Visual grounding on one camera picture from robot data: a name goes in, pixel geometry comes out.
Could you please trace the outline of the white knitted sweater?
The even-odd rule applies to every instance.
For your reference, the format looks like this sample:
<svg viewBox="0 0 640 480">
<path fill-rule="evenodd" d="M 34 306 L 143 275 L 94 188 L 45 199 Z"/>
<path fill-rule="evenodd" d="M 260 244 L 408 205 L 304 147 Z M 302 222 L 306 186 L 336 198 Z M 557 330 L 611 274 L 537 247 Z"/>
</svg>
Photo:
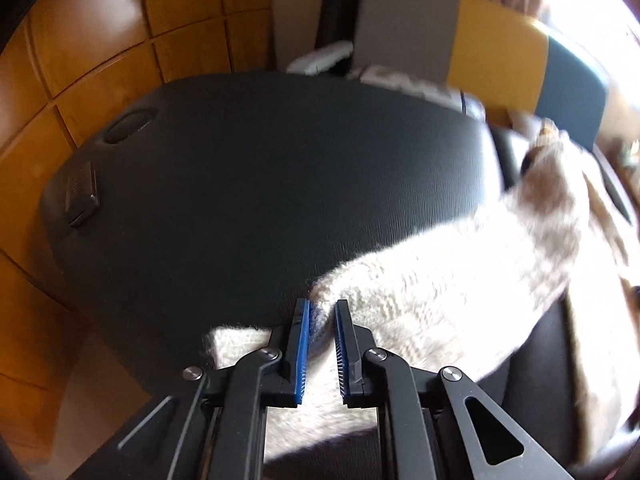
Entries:
<svg viewBox="0 0 640 480">
<path fill-rule="evenodd" d="M 568 309 L 578 416 L 588 463 L 623 426 L 639 393 L 639 240 L 605 191 L 594 157 L 552 125 L 498 200 L 345 262 L 311 289 L 307 390 L 267 422 L 267 460 L 370 429 L 337 385 L 333 308 L 411 366 L 453 365 L 474 380 L 521 348 L 555 300 Z"/>
</svg>

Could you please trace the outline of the black leather massage table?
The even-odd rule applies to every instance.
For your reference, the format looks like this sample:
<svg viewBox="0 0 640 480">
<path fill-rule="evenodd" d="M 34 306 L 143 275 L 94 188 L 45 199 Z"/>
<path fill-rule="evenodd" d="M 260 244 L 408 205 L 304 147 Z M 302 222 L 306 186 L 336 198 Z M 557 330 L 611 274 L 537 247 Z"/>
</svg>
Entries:
<svg viewBox="0 0 640 480">
<path fill-rule="evenodd" d="M 308 368 L 318 279 L 498 200 L 530 167 L 538 136 L 331 77 L 198 76 L 130 106 L 70 156 L 40 202 L 56 261 L 152 396 L 75 477 L 119 479 L 118 441 L 183 372 L 262 348 L 299 299 L 311 306 Z M 639 393 L 604 449 L 576 460 L 567 315 L 555 300 L 521 348 L 470 379 L 567 479 L 637 478 Z M 373 426 L 264 454 L 259 479 L 385 479 L 376 411 L 344 407 L 371 412 Z"/>
</svg>

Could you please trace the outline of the geometric pattern cushion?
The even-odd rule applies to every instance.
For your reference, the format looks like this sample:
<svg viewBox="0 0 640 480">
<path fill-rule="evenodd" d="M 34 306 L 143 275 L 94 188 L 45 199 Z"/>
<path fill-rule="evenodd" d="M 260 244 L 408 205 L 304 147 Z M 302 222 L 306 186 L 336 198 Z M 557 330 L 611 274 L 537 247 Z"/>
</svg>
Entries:
<svg viewBox="0 0 640 480">
<path fill-rule="evenodd" d="M 360 84 L 400 92 L 406 96 L 447 107 L 479 122 L 486 120 L 484 104 L 472 93 L 448 87 L 446 84 L 435 84 L 390 67 L 382 65 L 357 67 L 351 70 L 346 78 L 358 81 Z"/>
</svg>

